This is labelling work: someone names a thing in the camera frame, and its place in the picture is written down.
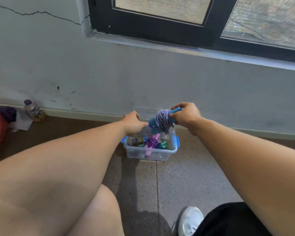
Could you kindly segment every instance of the purple cloth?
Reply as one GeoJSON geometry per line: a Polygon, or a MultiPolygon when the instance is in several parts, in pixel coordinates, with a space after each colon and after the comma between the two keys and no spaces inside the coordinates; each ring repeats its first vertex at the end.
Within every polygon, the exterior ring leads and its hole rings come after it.
{"type": "Polygon", "coordinates": [[[152,148],[155,148],[156,145],[157,145],[157,143],[158,143],[158,140],[156,140],[156,139],[153,138],[153,137],[149,137],[149,138],[147,139],[147,144],[148,144],[150,147],[152,147],[152,148]]]}
{"type": "Polygon", "coordinates": [[[13,107],[0,107],[0,114],[8,123],[15,122],[16,120],[16,109],[13,107]]]}

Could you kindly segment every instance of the crack in wall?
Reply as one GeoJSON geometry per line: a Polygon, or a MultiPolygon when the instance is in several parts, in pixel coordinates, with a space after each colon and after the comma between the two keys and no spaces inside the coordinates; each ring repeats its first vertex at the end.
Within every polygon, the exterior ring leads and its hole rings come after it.
{"type": "Polygon", "coordinates": [[[39,13],[39,14],[48,14],[48,15],[50,15],[50,16],[52,16],[52,17],[55,17],[55,18],[58,18],[58,19],[61,19],[61,20],[70,21],[70,22],[72,22],[72,23],[74,23],[74,24],[76,24],[76,25],[82,25],[83,22],[85,21],[85,19],[88,18],[88,17],[90,16],[90,15],[87,15],[86,17],[84,17],[84,19],[83,19],[83,21],[82,21],[81,23],[76,23],[76,22],[74,22],[74,21],[72,21],[72,20],[69,20],[69,19],[66,19],[66,18],[62,18],[62,17],[55,16],[55,15],[53,15],[53,14],[50,14],[50,13],[47,12],[47,11],[35,11],[35,12],[32,12],[32,13],[19,13],[19,12],[15,11],[15,10],[9,8],[9,7],[5,7],[5,6],[1,6],[1,5],[0,5],[0,8],[2,8],[2,9],[7,9],[7,10],[9,10],[9,11],[12,11],[12,12],[14,12],[14,13],[16,13],[16,14],[19,14],[19,15],[22,15],[22,16],[31,16],[31,15],[35,15],[35,14],[38,14],[38,13],[39,13]]]}

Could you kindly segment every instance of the container handle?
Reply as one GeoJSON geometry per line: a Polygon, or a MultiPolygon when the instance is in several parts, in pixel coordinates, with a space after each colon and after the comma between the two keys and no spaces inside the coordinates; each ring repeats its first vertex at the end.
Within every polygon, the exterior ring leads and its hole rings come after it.
{"type": "Polygon", "coordinates": [[[180,142],[179,142],[179,137],[176,136],[176,145],[177,145],[177,148],[180,147],[180,142]]]}
{"type": "Polygon", "coordinates": [[[128,136],[125,136],[120,142],[124,143],[128,136]]]}

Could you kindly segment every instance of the purple bottle cap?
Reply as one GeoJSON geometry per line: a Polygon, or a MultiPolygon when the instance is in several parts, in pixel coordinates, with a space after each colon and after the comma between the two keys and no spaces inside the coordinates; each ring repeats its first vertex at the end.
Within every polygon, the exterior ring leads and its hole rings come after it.
{"type": "Polygon", "coordinates": [[[31,105],[31,104],[32,104],[32,101],[29,100],[29,99],[26,99],[26,100],[24,101],[24,103],[25,103],[25,105],[31,105]]]}

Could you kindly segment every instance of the window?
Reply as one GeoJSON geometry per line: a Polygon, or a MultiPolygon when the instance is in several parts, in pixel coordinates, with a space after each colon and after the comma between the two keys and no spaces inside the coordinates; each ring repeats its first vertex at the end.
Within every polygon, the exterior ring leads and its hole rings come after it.
{"type": "Polygon", "coordinates": [[[295,62],[295,0],[88,0],[107,34],[295,62]]]}

